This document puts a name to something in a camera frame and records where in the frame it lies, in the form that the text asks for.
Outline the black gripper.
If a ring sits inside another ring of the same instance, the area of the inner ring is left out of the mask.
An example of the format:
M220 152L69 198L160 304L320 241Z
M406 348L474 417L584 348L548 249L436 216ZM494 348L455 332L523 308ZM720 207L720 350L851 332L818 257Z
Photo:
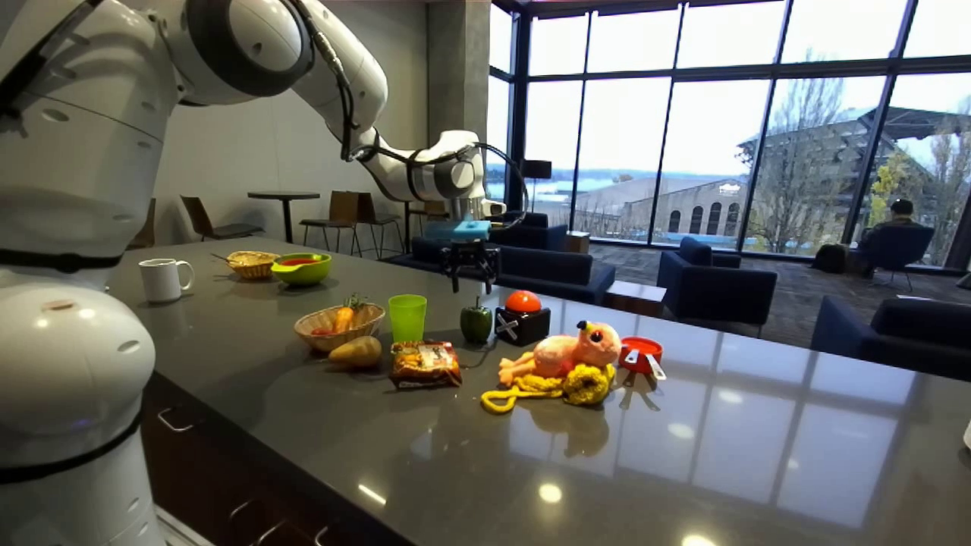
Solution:
M458 282L462 276L474 276L486 287L491 287L498 276L498 257L501 250L486 238L448 241L443 249L443 273L448 276L448 282Z

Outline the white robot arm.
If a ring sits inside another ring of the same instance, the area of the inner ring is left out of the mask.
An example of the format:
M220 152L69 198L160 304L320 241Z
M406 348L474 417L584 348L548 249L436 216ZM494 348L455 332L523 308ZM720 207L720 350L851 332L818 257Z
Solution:
M166 546L140 434L154 343L109 276L169 114L283 92L385 198L501 213L476 134L384 139L389 79L326 0L0 0L0 546Z

